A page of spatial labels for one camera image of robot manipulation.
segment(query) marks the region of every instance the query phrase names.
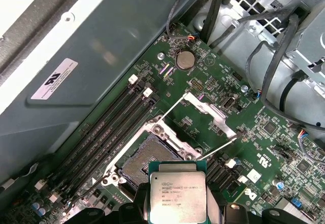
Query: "capacitor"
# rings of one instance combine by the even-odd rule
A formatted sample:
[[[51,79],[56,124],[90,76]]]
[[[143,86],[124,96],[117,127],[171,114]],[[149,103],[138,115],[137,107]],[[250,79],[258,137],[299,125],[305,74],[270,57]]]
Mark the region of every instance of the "capacitor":
[[[279,191],[282,191],[284,189],[284,183],[281,180],[279,180],[279,179],[274,179],[272,181],[272,184],[273,184],[273,186],[276,186],[276,188]]]
[[[50,210],[50,206],[48,205],[43,205],[40,209],[39,209],[39,214],[40,216],[45,215],[46,212],[48,212]]]
[[[190,70],[195,63],[195,56],[190,51],[181,51],[176,57],[176,66],[184,71]]]
[[[43,204],[44,204],[43,200],[36,200],[34,203],[32,203],[32,207],[35,210],[38,210]]]

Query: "sticker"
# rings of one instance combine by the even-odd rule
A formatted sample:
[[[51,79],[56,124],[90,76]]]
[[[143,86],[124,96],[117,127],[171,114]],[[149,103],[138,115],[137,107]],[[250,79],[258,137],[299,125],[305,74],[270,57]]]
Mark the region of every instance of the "sticker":
[[[250,188],[245,189],[245,195],[248,195],[251,200],[255,200],[257,197],[257,194],[253,193],[252,190],[250,190]]]
[[[41,87],[33,94],[32,100],[47,100],[56,91],[60,84],[78,65],[77,62],[66,58],[45,80]]]
[[[252,169],[248,174],[247,174],[248,179],[250,179],[253,183],[256,183],[262,175],[258,173],[256,170]]]

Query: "chip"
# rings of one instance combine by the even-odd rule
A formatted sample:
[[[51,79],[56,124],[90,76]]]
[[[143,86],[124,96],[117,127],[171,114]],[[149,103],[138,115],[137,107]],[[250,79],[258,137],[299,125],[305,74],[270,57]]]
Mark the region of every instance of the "chip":
[[[149,162],[181,160],[157,136],[149,135],[135,154],[124,163],[120,173],[137,188],[140,183],[148,182]]]
[[[264,126],[264,130],[268,133],[268,134],[273,134],[276,130],[276,125],[274,125],[272,122],[268,122],[266,123],[266,125]]]
[[[302,173],[305,173],[310,168],[310,165],[305,160],[302,160],[298,165],[297,169]]]

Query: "motherboard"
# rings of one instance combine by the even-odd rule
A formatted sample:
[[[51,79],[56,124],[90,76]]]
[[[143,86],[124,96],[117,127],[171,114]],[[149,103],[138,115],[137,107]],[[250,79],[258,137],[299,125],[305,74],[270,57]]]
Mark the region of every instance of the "motherboard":
[[[190,35],[173,24],[174,35]],[[207,184],[254,214],[276,207],[325,223],[325,167],[300,128],[268,111],[199,39],[162,34],[12,203],[4,223],[64,223],[87,207],[131,202],[149,162],[207,160]],[[325,152],[308,137],[310,155]]]

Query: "blue connector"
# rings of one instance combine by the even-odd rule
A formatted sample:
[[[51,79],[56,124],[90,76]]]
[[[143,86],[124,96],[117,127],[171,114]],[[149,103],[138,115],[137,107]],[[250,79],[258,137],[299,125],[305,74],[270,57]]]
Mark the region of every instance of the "blue connector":
[[[303,206],[303,204],[296,198],[293,198],[291,200],[291,203],[293,203],[293,205],[296,206],[298,209],[300,209]]]

